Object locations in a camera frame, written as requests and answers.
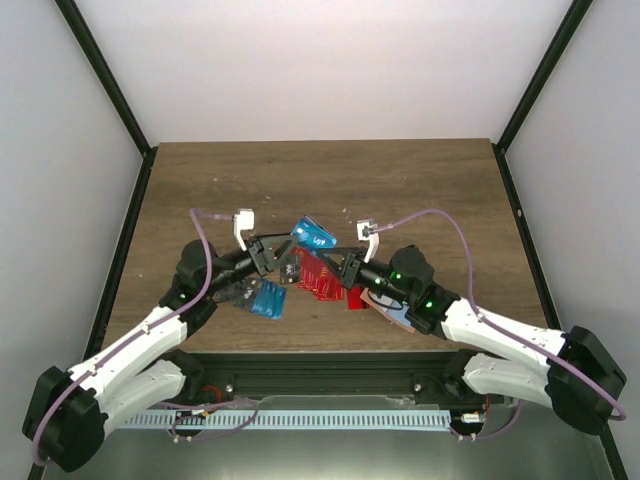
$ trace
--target white cable tray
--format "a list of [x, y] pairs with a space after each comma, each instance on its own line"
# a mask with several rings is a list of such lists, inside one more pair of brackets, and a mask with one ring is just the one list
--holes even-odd
[[[247, 421], [253, 411], [220, 410], [205, 419], [187, 419], [177, 429], [228, 430]], [[146, 410], [120, 428], [164, 430], [174, 410]], [[247, 430], [411, 430], [448, 432], [451, 414], [439, 410], [260, 410]]]

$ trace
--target wooden table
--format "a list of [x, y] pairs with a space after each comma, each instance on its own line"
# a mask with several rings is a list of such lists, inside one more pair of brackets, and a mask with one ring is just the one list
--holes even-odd
[[[381, 140], [162, 144], [125, 266], [105, 346], [139, 323], [167, 291], [183, 246], [197, 238], [190, 207], [232, 214], [253, 208], [257, 233], [289, 232], [304, 214], [356, 245], [355, 222], [378, 224], [437, 207], [461, 224], [474, 259], [479, 305], [546, 326], [488, 140]], [[220, 254], [236, 248], [230, 223], [207, 222]], [[436, 281], [466, 296], [466, 262], [443, 218], [381, 234], [376, 258], [417, 244]], [[284, 317], [222, 304], [187, 351], [409, 351], [457, 347], [409, 334], [374, 310], [348, 311], [289, 287]]]

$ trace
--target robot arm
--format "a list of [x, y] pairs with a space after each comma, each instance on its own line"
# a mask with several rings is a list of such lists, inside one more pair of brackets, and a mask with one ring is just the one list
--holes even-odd
[[197, 240], [189, 243], [171, 288], [139, 325], [66, 372], [51, 367], [40, 376], [23, 424], [23, 433], [31, 440], [52, 404], [77, 384], [44, 425], [40, 457], [49, 457], [65, 471], [76, 470], [137, 412], [167, 399], [192, 403], [201, 389], [202, 367], [184, 352], [169, 350], [207, 322], [217, 308], [217, 292], [249, 275], [275, 271], [296, 244], [297, 238], [287, 234], [257, 236], [221, 258], [209, 245], [214, 266], [206, 294], [188, 310], [168, 318], [203, 288], [207, 268], [203, 245]]
[[[366, 238], [358, 228], [359, 237]], [[459, 362], [461, 368], [447, 382], [452, 393], [462, 396], [469, 389], [530, 400], [550, 406], [563, 421], [592, 435], [600, 434], [615, 418], [603, 393], [617, 400], [626, 377], [593, 333], [581, 327], [568, 333], [537, 328], [481, 308], [476, 311], [469, 300], [433, 281], [434, 269], [418, 248], [402, 248], [385, 264], [372, 258], [377, 244], [373, 234], [368, 249], [333, 248], [317, 255], [345, 288], [362, 286], [406, 305], [405, 317], [419, 332], [501, 357], [461, 351], [468, 358]], [[500, 330], [515, 335], [511, 338]], [[573, 371], [549, 361], [549, 356], [566, 362]]]

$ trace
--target black metal frame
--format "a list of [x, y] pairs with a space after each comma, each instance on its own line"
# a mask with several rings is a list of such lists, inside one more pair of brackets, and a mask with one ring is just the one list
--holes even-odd
[[[93, 330], [85, 358], [95, 354], [100, 350], [104, 340], [104, 333], [107, 328], [109, 317], [113, 309], [120, 279], [126, 262], [129, 246], [133, 238], [133, 232], [138, 220], [142, 201], [144, 199], [147, 183], [151, 175], [151, 167], [155, 159], [157, 147], [151, 148], [147, 142], [131, 108], [129, 107], [122, 91], [120, 90], [115, 77], [113, 76], [107, 62], [98, 48], [89, 27], [82, 18], [82, 14], [73, 0], [56, 0], [56, 3], [67, 20], [69, 27], [73, 31], [78, 43], [85, 52], [89, 62], [95, 70], [96, 75], [113, 102], [118, 114], [125, 124], [131, 138], [138, 147], [143, 157], [142, 166], [138, 175], [135, 190], [127, 215], [125, 217], [122, 233], [118, 240], [115, 256], [107, 277], [107, 283], [98, 307], [98, 312], [93, 325]], [[529, 261], [529, 266], [536, 285], [538, 296], [542, 308], [551, 328], [560, 328], [558, 316], [556, 314], [553, 301], [546, 284], [544, 273], [540, 261], [536, 254], [535, 246], [527, 226], [527, 222], [518, 199], [516, 188], [513, 184], [509, 167], [506, 160], [506, 152], [523, 125], [528, 113], [533, 107], [538, 95], [542, 91], [546, 81], [549, 79], [554, 67], [559, 61], [562, 53], [569, 44], [573, 34], [578, 28], [582, 18], [586, 14], [592, 0], [574, 0], [569, 7], [560, 27], [553, 37], [544, 57], [536, 69], [522, 99], [514, 111], [504, 133], [497, 144], [493, 145], [494, 154], [505, 190], [509, 198], [509, 203], [514, 214], [518, 231], [524, 246], [524, 250]], [[251, 393], [251, 389], [260, 389], [261, 383], [258, 379], [261, 375], [270, 376], [270, 387], [278, 391], [278, 377], [283, 373], [289, 377], [296, 376], [297, 379], [304, 379], [310, 371], [322, 371], [331, 373], [335, 381], [312, 385], [308, 382], [302, 383], [302, 390], [298, 394], [331, 394], [344, 393], [340, 385], [343, 384], [349, 391], [364, 391], [372, 394], [389, 395], [403, 394], [412, 389], [415, 384], [416, 372], [426, 375], [436, 375], [445, 366], [445, 360], [450, 359], [450, 353], [429, 352], [429, 353], [393, 353], [393, 354], [365, 354], [365, 353], [344, 353], [344, 354], [199, 354], [199, 359], [208, 365], [215, 365], [214, 370], [219, 372], [212, 375], [222, 375], [219, 381], [231, 382], [234, 389], [244, 390], [246, 394]], [[372, 368], [376, 372], [380, 368], [386, 368], [389, 375], [372, 380], [369, 376]], [[449, 407], [463, 407], [460, 402]], [[624, 466], [618, 454], [611, 431], [607, 428], [601, 436], [601, 441], [605, 449], [609, 464], [617, 480], [627, 479]], [[34, 466], [29, 475], [30, 480], [41, 478], [43, 469]]]

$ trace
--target gray floor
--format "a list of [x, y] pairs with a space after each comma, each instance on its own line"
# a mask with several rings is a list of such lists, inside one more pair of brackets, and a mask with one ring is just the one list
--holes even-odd
[[[508, 412], [495, 410], [494, 422]], [[164, 431], [116, 431], [83, 468], [56, 479], [611, 479], [597, 438], [527, 405], [504, 436], [459, 444], [441, 433], [254, 431], [193, 444]]]

